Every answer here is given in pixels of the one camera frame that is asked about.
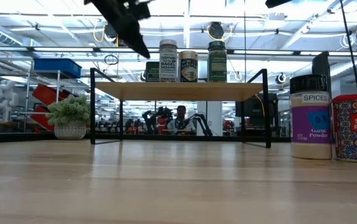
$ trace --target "person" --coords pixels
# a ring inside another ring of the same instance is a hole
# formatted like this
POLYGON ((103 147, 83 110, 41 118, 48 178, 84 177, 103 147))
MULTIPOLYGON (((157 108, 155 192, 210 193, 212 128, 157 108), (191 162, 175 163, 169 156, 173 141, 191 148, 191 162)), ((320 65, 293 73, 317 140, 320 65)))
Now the person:
MULTIPOLYGON (((167 128, 171 134, 177 134, 179 129, 179 124, 184 123, 185 121, 185 114, 186 114, 186 107, 181 105, 177 107, 177 118, 173 119, 167 124, 167 128)), ((187 134, 196 135, 196 129, 193 125, 193 122, 189 122, 185 129, 183 129, 187 134)))

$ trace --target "yellow cable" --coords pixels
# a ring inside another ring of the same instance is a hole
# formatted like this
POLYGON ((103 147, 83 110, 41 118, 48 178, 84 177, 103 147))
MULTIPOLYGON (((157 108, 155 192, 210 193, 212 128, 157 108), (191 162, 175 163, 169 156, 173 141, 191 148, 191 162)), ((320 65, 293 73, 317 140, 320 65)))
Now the yellow cable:
POLYGON ((101 43, 103 41, 103 37, 105 36, 105 27, 106 25, 103 25, 103 31, 102 31, 102 38, 101 40, 97 39, 97 36, 95 35, 95 29, 97 28, 98 20, 95 21, 95 25, 93 27, 93 38, 98 42, 101 43))
POLYGON ((220 41, 225 41, 226 39, 230 38, 232 36, 232 28, 231 28, 231 31, 229 32, 229 35, 226 37, 226 38, 221 38, 221 39, 217 39, 217 38, 214 38, 210 35, 210 26, 207 27, 207 34, 209 34, 209 37, 213 40, 220 40, 220 41))
POLYGON ((257 97, 257 99, 260 100, 260 103, 261 103, 261 108, 263 109, 263 117, 265 117, 265 112, 264 112, 264 104, 263 104, 263 101, 260 99, 259 95, 256 94, 255 97, 257 97))

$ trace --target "potted plant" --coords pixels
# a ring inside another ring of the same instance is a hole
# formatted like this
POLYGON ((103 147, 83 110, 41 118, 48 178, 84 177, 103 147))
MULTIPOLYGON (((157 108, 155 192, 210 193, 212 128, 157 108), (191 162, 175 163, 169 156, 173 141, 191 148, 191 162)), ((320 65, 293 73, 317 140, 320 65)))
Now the potted plant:
POLYGON ((48 123, 55 125, 54 133, 58 139, 78 140, 87 132, 86 124, 90 121, 90 107, 86 97, 68 98, 48 106, 48 123))

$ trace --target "green plant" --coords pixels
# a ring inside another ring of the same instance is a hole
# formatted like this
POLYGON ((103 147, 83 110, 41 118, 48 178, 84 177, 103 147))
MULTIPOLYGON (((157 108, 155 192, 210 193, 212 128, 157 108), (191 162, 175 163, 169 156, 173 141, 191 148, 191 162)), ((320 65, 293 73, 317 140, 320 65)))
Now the green plant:
POLYGON ((50 104, 48 110, 50 113, 47 114, 47 118, 50 125, 87 124, 90 121, 90 106, 84 96, 69 95, 68 98, 58 103, 50 104))

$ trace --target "wooden shelf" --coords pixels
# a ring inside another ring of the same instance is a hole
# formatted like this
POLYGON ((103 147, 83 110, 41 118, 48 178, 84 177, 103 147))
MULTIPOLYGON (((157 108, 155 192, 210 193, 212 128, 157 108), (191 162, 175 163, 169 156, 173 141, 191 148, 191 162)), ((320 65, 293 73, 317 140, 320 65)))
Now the wooden shelf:
POLYGON ((119 100, 244 101, 262 91, 261 83, 112 83, 99 90, 119 100))

